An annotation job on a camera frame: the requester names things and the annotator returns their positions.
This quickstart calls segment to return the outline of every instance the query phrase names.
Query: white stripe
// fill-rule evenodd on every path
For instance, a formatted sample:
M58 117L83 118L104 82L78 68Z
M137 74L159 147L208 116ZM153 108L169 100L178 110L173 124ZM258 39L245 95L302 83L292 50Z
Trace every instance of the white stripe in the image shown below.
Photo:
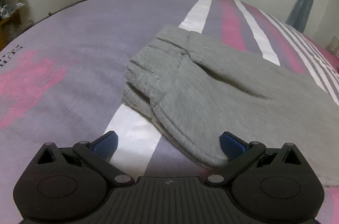
M325 72L327 73L327 75L331 78L335 88L338 90L339 92L339 85L337 80L334 78L333 74L331 73L331 68L332 66L330 65L330 63L328 63L328 65L321 59L321 55L320 52L318 51L318 49L315 47L315 49L312 49L311 46L309 46L308 44L310 44L311 42L306 39L305 37L302 37L301 33L299 33L296 29L294 29L293 27L289 28L290 30L292 30L297 37L299 38L299 40L304 44L304 46L306 47L306 49L312 53L312 57L318 61L318 63L323 67L323 69L325 70Z
M211 3L212 0L198 0L189 11L184 21L179 25L179 28L201 33L204 29Z
M118 135L118 148L110 163L137 179L143 176L161 133L139 113L122 104L106 131Z
M286 31L288 31L287 27L279 20L277 20L276 18L274 18ZM311 62L314 64L314 66L316 67L318 73L320 74L323 82L325 83L325 86L328 89L329 94L332 96L334 102L339 105L339 100L338 97L336 96L336 94L333 91L333 88L331 86L331 84L328 81L328 78L326 77L323 69L319 66L319 64L314 60L314 58L309 54L309 52L305 49L305 47L299 42L299 40L297 39L297 37L291 33L290 36L293 38L293 40L295 41L295 43L304 51L304 53L306 54L306 56L311 60Z
M275 63L276 65L280 65L277 54L275 54L274 50L272 49L270 41L268 40L264 31L257 24L253 16L247 11L245 6L239 0L234 0L234 1L236 5L238 6L238 8L240 9L240 11L242 12L242 14L244 15L247 23L249 24L253 32L253 37L256 40L262 52L262 57L272 63Z
M294 48L294 50L298 53L299 57L301 60L304 62L305 66L309 70L311 76L313 77L314 81L316 84L321 87L325 91L325 88L320 81L318 75L314 71L313 67L311 66L310 62L306 59L304 54L300 51L300 49L294 44L294 42L290 39L290 37L285 33L285 31L270 17L268 16L265 12L259 10L277 29L280 31L280 33L285 37L285 39L289 42L289 44Z
M291 27L291 29L293 29L294 32L296 32L305 41L305 43L308 44L308 47L314 53L315 59L317 61L319 61L319 63L323 67L326 67L328 69L328 71L334 76L334 78L339 82L339 74L334 70L332 65L328 62L328 60L325 58L325 56L318 50L318 48L313 43L311 43L307 38L305 38L305 36L302 33L297 31L293 27Z

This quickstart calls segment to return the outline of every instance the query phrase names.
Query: ridged black surface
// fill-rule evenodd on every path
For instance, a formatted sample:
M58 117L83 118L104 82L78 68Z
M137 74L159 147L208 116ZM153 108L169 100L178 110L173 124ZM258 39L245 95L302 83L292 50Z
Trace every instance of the ridged black surface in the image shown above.
M239 211L223 189L206 187L196 177L141 177L115 189L107 202L72 224L260 224Z

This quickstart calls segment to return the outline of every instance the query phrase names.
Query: folded garment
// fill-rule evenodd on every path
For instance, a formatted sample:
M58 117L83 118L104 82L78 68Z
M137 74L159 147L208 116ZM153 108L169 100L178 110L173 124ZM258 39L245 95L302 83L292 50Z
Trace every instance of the folded garment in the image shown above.
M122 101L202 166L227 162L230 131L267 147L295 143L323 185L339 184L339 107L311 77L173 26L131 59Z

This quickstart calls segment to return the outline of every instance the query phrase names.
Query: bedsheet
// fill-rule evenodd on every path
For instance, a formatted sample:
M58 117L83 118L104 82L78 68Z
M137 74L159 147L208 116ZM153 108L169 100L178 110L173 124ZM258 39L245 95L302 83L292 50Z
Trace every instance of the bedsheet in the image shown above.
M202 32L307 74L339 103L339 75L316 46L239 0L79 3L38 23L1 52L1 223L20 222L13 187L44 142L72 146L115 130L119 144L111 162L130 175L205 176L211 171L187 159L150 123L121 104L129 59L165 24ZM323 224L338 223L335 186L325 191L318 215Z

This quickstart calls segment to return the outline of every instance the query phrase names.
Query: bed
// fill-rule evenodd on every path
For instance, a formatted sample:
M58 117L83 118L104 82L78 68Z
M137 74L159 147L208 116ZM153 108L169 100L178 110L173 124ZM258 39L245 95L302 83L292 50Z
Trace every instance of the bed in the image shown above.
M238 0L79 3L38 23L1 52L1 223L21 221L13 187L44 142L72 146L114 130L119 144L111 163L134 177L204 177L210 172L121 103L126 65L165 24L202 32L308 74L339 104L339 59ZM338 212L339 187L331 185L317 219L338 223Z

